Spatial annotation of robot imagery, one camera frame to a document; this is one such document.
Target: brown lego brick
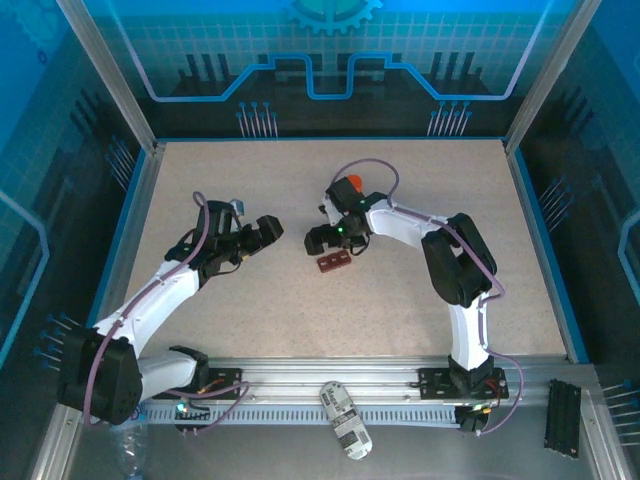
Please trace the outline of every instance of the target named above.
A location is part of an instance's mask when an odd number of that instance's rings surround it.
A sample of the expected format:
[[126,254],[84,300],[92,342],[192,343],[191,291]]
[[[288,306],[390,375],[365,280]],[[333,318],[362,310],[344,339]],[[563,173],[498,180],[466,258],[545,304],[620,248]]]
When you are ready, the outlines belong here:
[[343,265],[349,265],[350,263],[351,257],[346,250],[340,250],[339,252],[318,259],[318,267],[322,273],[327,273]]

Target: orange cap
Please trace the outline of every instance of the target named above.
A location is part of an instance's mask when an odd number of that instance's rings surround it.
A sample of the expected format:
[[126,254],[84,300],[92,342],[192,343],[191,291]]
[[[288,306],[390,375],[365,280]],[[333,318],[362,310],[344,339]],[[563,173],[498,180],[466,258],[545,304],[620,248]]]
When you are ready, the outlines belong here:
[[356,191],[358,193],[362,193],[362,179],[358,175],[349,175],[347,178]]

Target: tabletop surface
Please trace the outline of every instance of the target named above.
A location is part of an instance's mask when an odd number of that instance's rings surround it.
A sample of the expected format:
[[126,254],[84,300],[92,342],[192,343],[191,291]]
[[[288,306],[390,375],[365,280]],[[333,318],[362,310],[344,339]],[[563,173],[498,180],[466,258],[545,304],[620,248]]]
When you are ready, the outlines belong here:
[[[172,345],[217,357],[448,354],[448,308],[421,251],[376,236],[350,265],[324,274],[306,255],[305,234],[326,223],[318,205],[334,173],[365,157],[399,170],[395,201],[474,220],[507,289],[489,306],[492,349],[566,353],[499,140],[300,140],[167,144],[127,297],[195,227],[194,190],[210,200],[239,198],[243,223],[270,214],[285,233],[178,307],[145,354]],[[386,193],[393,183],[380,165],[349,172],[362,177],[365,194]]]

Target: gear graphic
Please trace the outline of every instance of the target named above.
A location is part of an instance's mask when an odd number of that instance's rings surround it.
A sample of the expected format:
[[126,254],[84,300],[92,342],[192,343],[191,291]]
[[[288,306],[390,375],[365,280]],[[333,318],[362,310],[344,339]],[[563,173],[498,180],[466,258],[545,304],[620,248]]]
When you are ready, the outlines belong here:
[[0,0],[0,14],[13,14],[22,30],[42,51],[58,33],[59,18],[53,0]]
[[311,28],[317,35],[324,31],[343,35],[351,28],[359,28],[364,20],[373,18],[372,11],[382,7],[381,0],[283,0],[291,20],[300,28]]

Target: plastic bottle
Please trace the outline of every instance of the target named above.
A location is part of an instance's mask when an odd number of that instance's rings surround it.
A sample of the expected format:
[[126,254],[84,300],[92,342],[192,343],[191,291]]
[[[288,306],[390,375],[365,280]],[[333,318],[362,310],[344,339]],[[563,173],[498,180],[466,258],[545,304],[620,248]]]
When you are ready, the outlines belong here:
[[146,409],[143,404],[136,407],[131,417],[110,430],[111,443],[116,451],[120,471],[128,480],[143,480],[142,468],[147,457],[149,432]]

